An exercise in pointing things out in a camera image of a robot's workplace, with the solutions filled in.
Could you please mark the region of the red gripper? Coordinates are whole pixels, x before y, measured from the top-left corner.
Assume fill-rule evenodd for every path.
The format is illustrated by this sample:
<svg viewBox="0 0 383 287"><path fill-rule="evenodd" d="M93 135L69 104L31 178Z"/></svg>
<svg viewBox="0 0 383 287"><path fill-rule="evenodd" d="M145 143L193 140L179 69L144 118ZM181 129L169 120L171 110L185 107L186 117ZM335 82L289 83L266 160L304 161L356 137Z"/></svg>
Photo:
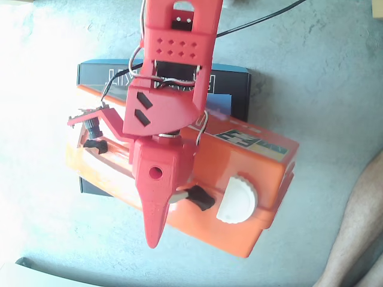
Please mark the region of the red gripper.
<svg viewBox="0 0 383 287"><path fill-rule="evenodd" d="M132 173L141 199L145 238L152 249L162 236L171 197L192 175L194 155L195 143L182 137L140 138L134 144Z"/></svg>

